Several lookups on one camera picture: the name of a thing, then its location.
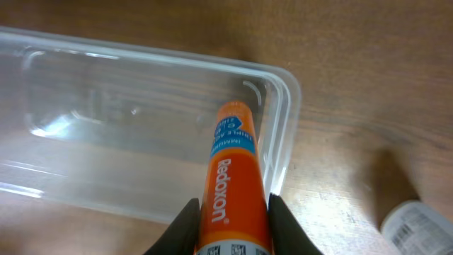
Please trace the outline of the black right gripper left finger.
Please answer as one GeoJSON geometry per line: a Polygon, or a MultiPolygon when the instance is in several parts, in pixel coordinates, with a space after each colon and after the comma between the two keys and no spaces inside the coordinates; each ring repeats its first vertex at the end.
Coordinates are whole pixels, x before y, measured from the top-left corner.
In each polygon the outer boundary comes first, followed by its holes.
{"type": "Polygon", "coordinates": [[[192,198],[144,255],[193,255],[200,223],[200,202],[192,198]]]}

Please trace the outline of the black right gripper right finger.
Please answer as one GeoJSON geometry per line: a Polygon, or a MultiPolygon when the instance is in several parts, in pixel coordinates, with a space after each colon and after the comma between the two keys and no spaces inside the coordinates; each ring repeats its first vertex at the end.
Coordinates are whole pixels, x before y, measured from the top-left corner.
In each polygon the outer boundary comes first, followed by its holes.
{"type": "Polygon", "coordinates": [[[268,200],[268,218],[275,255],[322,255],[284,200],[273,193],[268,200]]]}

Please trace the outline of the orange Redoxon tablet tube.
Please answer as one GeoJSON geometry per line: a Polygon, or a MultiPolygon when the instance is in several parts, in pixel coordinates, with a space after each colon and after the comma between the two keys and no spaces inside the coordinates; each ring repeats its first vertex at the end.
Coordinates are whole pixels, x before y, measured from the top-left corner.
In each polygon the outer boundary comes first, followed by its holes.
{"type": "Polygon", "coordinates": [[[271,254],[272,248],[252,112],[230,101],[217,113],[195,254],[271,254]]]}

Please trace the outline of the white labelled bottle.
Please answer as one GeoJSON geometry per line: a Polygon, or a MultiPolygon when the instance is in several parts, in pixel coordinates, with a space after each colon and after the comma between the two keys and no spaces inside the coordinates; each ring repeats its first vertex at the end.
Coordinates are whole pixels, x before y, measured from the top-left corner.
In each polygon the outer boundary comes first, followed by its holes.
{"type": "Polygon", "coordinates": [[[452,255],[452,222],[419,200],[397,205],[380,232],[403,255],[452,255]]]}

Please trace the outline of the clear plastic container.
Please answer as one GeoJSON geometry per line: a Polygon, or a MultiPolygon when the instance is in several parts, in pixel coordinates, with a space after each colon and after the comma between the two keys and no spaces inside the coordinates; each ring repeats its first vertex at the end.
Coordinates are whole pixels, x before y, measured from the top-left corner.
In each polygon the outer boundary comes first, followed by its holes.
{"type": "Polygon", "coordinates": [[[253,113],[266,193],[285,179],[302,93],[278,67],[1,29],[1,189],[171,222],[201,197],[216,115],[253,113]]]}

